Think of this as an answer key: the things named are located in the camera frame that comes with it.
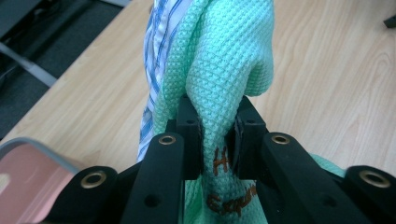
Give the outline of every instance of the wooden table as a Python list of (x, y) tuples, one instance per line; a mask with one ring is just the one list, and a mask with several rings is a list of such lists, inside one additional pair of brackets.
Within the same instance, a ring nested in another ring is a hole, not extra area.
[[(142, 61), (151, 2), (134, 0), (3, 142), (29, 136), (60, 154), (122, 171), (135, 163), (148, 96)], [(393, 0), (275, 0), (275, 80), (252, 101), (270, 131), (345, 168), (396, 175)]]

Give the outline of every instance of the black metal bracket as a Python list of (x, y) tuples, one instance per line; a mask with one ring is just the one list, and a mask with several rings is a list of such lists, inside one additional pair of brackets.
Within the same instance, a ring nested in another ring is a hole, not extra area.
[[(184, 182), (202, 172), (198, 115), (187, 96), (177, 119), (150, 142), (142, 162), (117, 174), (108, 167), (78, 173), (46, 221), (182, 223)], [(269, 133), (247, 97), (227, 136), (233, 173), (256, 180), (269, 223), (396, 223), (396, 178), (368, 166), (345, 178), (322, 170), (292, 136)]]

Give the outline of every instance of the striped cloth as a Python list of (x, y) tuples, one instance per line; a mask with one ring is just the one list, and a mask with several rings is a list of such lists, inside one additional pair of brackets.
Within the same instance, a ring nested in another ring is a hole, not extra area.
[(153, 119), (157, 94), (160, 91), (165, 62), (178, 24), (192, 0), (154, 0), (144, 42), (144, 63), (149, 86), (147, 106), (140, 128), (137, 161), (142, 161), (153, 136)]

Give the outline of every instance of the green waffle-knit cloth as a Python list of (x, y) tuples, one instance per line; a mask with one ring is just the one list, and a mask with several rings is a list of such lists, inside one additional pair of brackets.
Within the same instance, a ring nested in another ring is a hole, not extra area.
[(203, 124), (204, 170), (186, 183), (185, 223), (266, 222), (255, 182), (232, 173), (224, 136), (242, 96), (260, 95), (271, 85), (273, 30), (272, 0), (195, 0), (178, 26), (154, 132), (164, 132), (187, 93)]

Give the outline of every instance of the pink object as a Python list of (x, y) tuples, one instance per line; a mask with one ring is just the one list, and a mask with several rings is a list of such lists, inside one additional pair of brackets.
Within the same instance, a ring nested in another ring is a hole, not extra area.
[(42, 221), (74, 176), (47, 151), (24, 143), (0, 155), (0, 223)]

